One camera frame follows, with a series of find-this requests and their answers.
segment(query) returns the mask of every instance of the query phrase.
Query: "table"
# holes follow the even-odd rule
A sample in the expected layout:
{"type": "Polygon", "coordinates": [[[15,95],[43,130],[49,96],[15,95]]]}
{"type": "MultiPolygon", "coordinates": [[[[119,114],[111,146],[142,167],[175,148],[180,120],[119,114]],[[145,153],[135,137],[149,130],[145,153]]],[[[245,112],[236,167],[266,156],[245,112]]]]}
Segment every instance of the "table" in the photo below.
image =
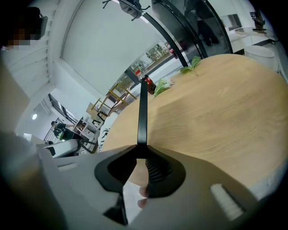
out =
{"type": "Polygon", "coordinates": [[[276,35],[273,31],[265,30],[265,31],[254,31],[254,27],[243,27],[235,30],[236,34],[239,35],[248,35],[248,36],[260,36],[260,37],[266,37],[267,39],[271,39],[273,41],[276,41],[276,35]]]}
{"type": "MultiPolygon", "coordinates": [[[[156,98],[148,95],[148,144],[207,160],[246,186],[288,157],[288,86],[245,56],[206,58],[156,98]]],[[[139,100],[113,123],[103,151],[137,142],[139,100]]],[[[130,181],[144,186],[139,160],[130,181]]]]}

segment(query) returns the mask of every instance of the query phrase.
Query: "finger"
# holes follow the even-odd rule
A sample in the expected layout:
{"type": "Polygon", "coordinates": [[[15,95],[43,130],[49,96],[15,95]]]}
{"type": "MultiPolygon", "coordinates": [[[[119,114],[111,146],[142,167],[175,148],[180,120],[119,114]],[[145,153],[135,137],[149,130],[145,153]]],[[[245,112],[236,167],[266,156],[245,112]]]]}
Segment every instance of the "finger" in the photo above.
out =
{"type": "Polygon", "coordinates": [[[139,193],[143,197],[148,197],[148,190],[147,187],[140,187],[139,188],[139,193]]]}
{"type": "Polygon", "coordinates": [[[144,208],[147,203],[147,199],[138,200],[137,205],[139,208],[144,208]]]}

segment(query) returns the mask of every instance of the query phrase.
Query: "person in black shirt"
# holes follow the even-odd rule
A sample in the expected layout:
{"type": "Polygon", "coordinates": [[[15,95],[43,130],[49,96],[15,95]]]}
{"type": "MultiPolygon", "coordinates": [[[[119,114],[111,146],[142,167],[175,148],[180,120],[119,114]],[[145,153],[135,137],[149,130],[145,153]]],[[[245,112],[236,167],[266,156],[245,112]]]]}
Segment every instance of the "person in black shirt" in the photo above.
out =
{"type": "Polygon", "coordinates": [[[79,136],[77,133],[70,131],[69,127],[73,127],[73,124],[64,124],[64,123],[56,123],[56,121],[52,121],[51,125],[54,129],[54,135],[60,140],[71,140],[71,139],[78,139],[82,140],[83,138],[79,136]]]}

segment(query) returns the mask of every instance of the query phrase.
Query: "round light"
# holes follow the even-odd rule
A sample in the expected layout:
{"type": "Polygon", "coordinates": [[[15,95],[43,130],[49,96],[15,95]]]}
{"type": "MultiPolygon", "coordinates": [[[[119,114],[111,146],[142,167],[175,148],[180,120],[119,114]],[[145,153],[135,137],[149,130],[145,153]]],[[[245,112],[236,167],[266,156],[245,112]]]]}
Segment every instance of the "round light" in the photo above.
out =
{"type": "Polygon", "coordinates": [[[33,116],[32,116],[32,120],[35,120],[37,118],[37,114],[34,114],[33,116]]]}

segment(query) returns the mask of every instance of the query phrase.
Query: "round wooden table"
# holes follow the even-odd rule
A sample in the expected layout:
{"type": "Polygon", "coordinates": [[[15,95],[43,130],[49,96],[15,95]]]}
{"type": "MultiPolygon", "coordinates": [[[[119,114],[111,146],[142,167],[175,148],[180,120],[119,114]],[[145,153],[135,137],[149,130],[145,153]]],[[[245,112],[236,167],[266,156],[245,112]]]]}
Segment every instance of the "round wooden table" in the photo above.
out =
{"type": "MultiPolygon", "coordinates": [[[[148,144],[207,160],[246,186],[267,177],[288,156],[288,87],[245,56],[206,58],[175,85],[148,97],[148,144]]],[[[137,143],[139,100],[118,116],[103,151],[137,143]]],[[[129,178],[144,186],[144,160],[129,178]]]]}

